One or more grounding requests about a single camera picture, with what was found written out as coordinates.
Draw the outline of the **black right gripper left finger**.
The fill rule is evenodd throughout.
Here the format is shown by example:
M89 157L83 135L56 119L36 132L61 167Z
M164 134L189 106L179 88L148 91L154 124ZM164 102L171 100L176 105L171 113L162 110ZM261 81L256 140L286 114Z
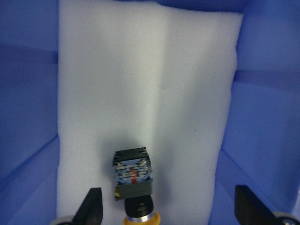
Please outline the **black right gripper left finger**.
M100 187L91 188L72 219L73 225L100 225L103 221L103 199Z

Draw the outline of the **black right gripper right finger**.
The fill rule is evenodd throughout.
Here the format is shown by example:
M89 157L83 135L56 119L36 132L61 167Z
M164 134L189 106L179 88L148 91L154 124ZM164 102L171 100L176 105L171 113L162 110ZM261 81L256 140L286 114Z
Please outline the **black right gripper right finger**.
M291 214L272 212L246 185L236 185L234 214L240 225L298 225Z

